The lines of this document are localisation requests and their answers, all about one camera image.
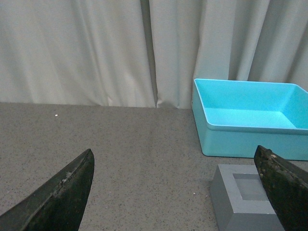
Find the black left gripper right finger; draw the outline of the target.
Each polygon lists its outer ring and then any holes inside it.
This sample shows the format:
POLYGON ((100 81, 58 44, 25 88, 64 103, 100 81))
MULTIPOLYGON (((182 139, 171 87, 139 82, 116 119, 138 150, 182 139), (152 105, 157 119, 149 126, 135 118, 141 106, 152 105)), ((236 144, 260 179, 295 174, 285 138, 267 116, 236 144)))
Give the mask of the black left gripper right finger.
POLYGON ((308 229, 308 173, 259 145, 254 155, 262 186, 286 231, 308 229))

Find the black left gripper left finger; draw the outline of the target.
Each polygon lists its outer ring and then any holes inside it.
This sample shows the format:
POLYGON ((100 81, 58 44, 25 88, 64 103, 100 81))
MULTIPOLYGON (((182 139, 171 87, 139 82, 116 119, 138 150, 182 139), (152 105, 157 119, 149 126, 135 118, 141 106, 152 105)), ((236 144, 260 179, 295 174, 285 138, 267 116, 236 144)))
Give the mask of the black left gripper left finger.
POLYGON ((87 149, 0 217, 2 231, 77 231, 94 175, 87 149))

